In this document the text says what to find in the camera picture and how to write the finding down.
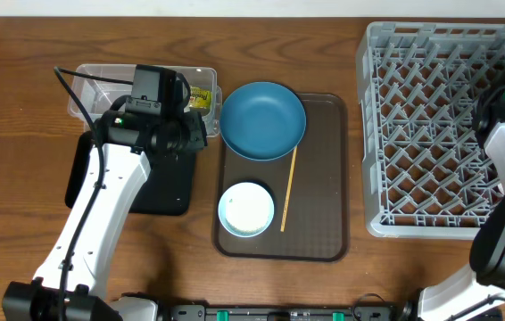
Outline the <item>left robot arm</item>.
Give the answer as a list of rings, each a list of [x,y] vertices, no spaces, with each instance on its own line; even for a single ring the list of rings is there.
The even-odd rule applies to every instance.
[[[125,220],[149,178],[151,160],[206,145],[197,111],[179,115],[106,111],[92,131],[101,143],[55,246],[28,284],[11,282],[2,309],[8,320],[157,320],[156,300],[139,293],[104,301],[109,267]]]

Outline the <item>yellow green snack wrapper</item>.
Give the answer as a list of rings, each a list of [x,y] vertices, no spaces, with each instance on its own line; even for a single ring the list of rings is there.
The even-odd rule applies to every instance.
[[[188,107],[209,111],[211,109],[212,98],[212,91],[191,86]]]

